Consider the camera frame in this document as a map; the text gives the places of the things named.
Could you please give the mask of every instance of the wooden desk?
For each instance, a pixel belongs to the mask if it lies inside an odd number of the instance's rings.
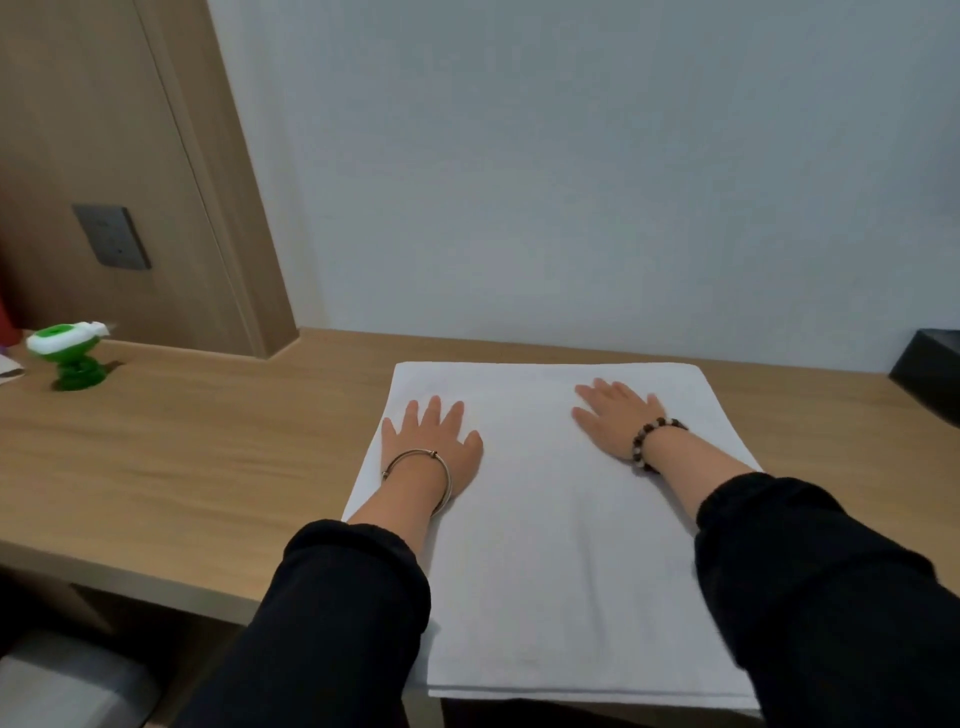
[[[267,362],[98,353],[125,365],[91,390],[52,392],[27,359],[0,387],[0,564],[239,623],[294,532],[340,517],[397,362],[655,360],[318,330]],[[830,489],[960,592],[960,430],[885,376],[692,363],[765,469]]]

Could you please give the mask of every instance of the forearm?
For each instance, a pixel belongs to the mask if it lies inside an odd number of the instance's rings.
[[[397,537],[311,523],[176,726],[390,724],[429,612],[426,578]]]
[[[698,514],[697,575],[771,725],[939,725],[960,710],[960,600],[822,488],[763,473]]]
[[[394,466],[349,523],[368,523],[396,533],[419,559],[430,517],[445,487],[446,474],[439,462],[426,455],[410,455]]]
[[[643,443],[643,456],[660,471],[687,515],[694,521],[700,505],[713,491],[731,478],[754,471],[706,440],[679,427],[660,427],[647,435]]]

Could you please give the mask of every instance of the black shirt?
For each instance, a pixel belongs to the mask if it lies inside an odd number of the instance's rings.
[[[960,599],[826,491],[741,475],[697,517],[710,613],[770,726],[960,724]],[[430,614],[397,536],[310,523],[179,728],[382,726]]]

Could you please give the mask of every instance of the green bottle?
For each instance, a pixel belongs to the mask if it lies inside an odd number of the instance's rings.
[[[87,355],[104,336],[110,336],[110,332],[98,321],[57,324],[29,336],[27,349],[57,365],[55,389],[86,389],[107,378],[104,365]]]

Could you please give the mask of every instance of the white wall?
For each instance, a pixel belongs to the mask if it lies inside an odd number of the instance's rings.
[[[960,327],[956,0],[212,0],[298,319],[887,370]]]

